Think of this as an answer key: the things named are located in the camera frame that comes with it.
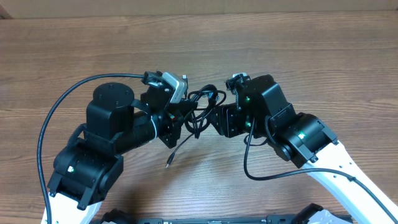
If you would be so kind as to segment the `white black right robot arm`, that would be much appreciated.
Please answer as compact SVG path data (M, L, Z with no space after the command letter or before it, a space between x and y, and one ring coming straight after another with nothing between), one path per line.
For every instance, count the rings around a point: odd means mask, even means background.
M266 144L297 170L252 180L265 181L306 173L322 184L358 223L397 223L397 205L358 167L338 136L318 117L296 113L271 75L250 78L236 73L226 81L236 97L211 118L220 135L246 133L246 145Z

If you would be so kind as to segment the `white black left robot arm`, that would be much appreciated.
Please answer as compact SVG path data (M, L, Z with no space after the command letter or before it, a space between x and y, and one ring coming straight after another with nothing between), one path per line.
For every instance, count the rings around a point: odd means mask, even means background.
M42 223L89 223L123 172L126 152L157 138L176 146L197 103L170 98L163 89L149 88L137 100L125 84L98 86L86 122L53 162Z

